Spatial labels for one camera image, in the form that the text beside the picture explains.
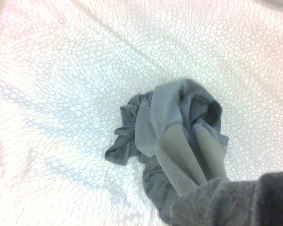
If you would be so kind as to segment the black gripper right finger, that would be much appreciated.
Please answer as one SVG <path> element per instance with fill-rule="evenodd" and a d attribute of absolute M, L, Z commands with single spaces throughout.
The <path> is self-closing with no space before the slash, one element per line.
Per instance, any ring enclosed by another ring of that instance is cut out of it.
<path fill-rule="evenodd" d="M 260 177 L 254 210 L 254 225 L 283 226 L 283 172 Z"/>

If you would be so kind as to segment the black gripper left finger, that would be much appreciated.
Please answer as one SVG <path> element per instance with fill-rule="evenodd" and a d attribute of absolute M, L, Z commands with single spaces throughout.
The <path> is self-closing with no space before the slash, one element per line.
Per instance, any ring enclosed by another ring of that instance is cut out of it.
<path fill-rule="evenodd" d="M 181 196 L 171 208 L 173 226 L 259 226 L 257 181 L 216 178 Z"/>

